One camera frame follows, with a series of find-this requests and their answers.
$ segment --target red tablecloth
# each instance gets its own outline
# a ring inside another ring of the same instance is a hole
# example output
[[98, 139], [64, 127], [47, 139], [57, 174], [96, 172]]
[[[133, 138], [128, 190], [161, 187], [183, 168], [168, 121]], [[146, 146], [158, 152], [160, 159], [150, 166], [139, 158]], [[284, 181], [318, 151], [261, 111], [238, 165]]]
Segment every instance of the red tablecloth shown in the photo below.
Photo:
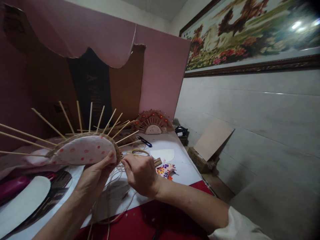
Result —
[[[212, 195], [203, 181], [191, 185]], [[184, 212], [159, 201], [151, 201], [132, 208], [116, 223], [110, 225], [109, 240], [150, 239], [159, 233], [159, 240], [208, 239], [206, 232]], [[76, 240], [87, 240], [89, 228], [80, 229]], [[107, 239], [108, 225], [94, 224], [93, 239]]]

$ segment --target blue scissors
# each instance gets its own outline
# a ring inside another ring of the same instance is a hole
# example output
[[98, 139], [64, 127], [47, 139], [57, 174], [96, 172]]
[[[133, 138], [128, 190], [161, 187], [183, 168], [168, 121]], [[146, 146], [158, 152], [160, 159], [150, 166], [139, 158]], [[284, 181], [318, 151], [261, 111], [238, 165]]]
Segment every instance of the blue scissors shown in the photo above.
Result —
[[152, 144], [145, 140], [143, 137], [138, 136], [138, 139], [140, 139], [141, 142], [145, 143], [148, 147], [152, 147]]

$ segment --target framed painting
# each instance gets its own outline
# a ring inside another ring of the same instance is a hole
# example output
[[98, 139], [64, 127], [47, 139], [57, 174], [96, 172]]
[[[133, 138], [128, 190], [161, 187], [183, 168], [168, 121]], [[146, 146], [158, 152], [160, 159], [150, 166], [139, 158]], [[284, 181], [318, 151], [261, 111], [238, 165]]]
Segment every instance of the framed painting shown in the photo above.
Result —
[[185, 77], [320, 67], [320, 16], [303, 0], [213, 0], [185, 27]]

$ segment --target decorative fan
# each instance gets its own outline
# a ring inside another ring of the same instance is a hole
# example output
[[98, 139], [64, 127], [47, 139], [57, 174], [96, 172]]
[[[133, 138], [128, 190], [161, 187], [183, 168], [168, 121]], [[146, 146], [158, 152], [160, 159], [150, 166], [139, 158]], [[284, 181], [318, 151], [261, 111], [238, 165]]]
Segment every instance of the decorative fan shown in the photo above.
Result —
[[145, 134], [160, 134], [174, 131], [172, 123], [162, 114], [160, 110], [149, 110], [143, 113], [134, 121], [132, 130], [138, 130]]
[[103, 115], [103, 111], [105, 106], [103, 106], [102, 108], [102, 112], [101, 112], [101, 116], [99, 119], [99, 123], [97, 126], [97, 130], [91, 132], [91, 117], [92, 117], [92, 103], [91, 103], [91, 108], [90, 108], [90, 120], [89, 120], [89, 130], [88, 132], [85, 132], [85, 130], [82, 130], [82, 124], [81, 124], [81, 115], [80, 115], [80, 108], [79, 108], [79, 102], [77, 101], [77, 106], [78, 106], [78, 115], [79, 115], [79, 122], [80, 122], [80, 131], [81, 133], [75, 133], [72, 125], [69, 121], [69, 118], [64, 110], [64, 107], [62, 106], [62, 103], [59, 101], [59, 104], [62, 108], [62, 111], [66, 117], [66, 120], [70, 126], [70, 129], [72, 131], [72, 134], [70, 137], [66, 137], [64, 135], [62, 135], [52, 124], [50, 124], [39, 112], [37, 112], [35, 109], [32, 108], [32, 110], [42, 119], [44, 120], [53, 130], [55, 130], [62, 138], [63, 141], [60, 142], [59, 144], [55, 144], [52, 142], [49, 142], [47, 140], [35, 137], [33, 135], [30, 135], [28, 133], [25, 132], [21, 132], [17, 129], [8, 127], [6, 125], [0, 124], [0, 126], [8, 128], [10, 130], [13, 130], [15, 132], [24, 134], [26, 136], [29, 137], [33, 137], [37, 140], [41, 140], [43, 142], [45, 142], [44, 145], [46, 146], [42, 146], [40, 144], [34, 143], [34, 142], [30, 142], [28, 140], [4, 133], [4, 132], [0, 132], [0, 134], [3, 134], [5, 136], [8, 137], [12, 137], [21, 141], [24, 141], [26, 143], [29, 144], [33, 144], [36, 145], [38, 147], [41, 147], [42, 149], [37, 150], [35, 152], [33, 152], [32, 154], [26, 154], [26, 153], [16, 153], [16, 152], [4, 152], [4, 151], [0, 151], [0, 153], [8, 153], [8, 154], [20, 154], [20, 155], [29, 155], [29, 156], [37, 156], [37, 157], [43, 157], [43, 161], [41, 162], [41, 165], [46, 165], [46, 164], [60, 164], [60, 165], [86, 165], [86, 164], [94, 164], [97, 162], [100, 162], [101, 160], [103, 160], [110, 151], [114, 152], [114, 156], [113, 156], [113, 163], [115, 165], [119, 164], [120, 161], [120, 150], [119, 148], [139, 142], [135, 141], [135, 142], [131, 142], [125, 145], [122, 145], [120, 147], [118, 147], [118, 144], [120, 142], [122, 142], [124, 139], [127, 139], [131, 136], [133, 136], [134, 134], [136, 134], [139, 131], [135, 131], [134, 133], [120, 139], [119, 141], [115, 142], [114, 138], [128, 125], [132, 124], [132, 122], [127, 121], [126, 123], [123, 123], [122, 125], [118, 125], [119, 123], [119, 119], [122, 116], [121, 115], [118, 117], [117, 121], [115, 122], [115, 124], [111, 127], [109, 127], [110, 121], [113, 117], [113, 115], [116, 112], [116, 109], [114, 110], [110, 120], [108, 121], [106, 127], [104, 129], [99, 129], [100, 126], [100, 122], [101, 122], [101, 118]]

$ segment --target white sleeve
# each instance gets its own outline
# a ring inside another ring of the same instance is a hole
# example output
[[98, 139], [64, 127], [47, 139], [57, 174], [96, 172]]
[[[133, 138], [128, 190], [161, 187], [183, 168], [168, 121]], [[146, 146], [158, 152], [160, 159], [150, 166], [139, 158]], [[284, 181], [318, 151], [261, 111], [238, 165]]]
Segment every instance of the white sleeve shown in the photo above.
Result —
[[233, 207], [229, 208], [228, 216], [228, 226], [216, 229], [208, 236], [210, 240], [271, 240], [262, 233], [259, 226]]

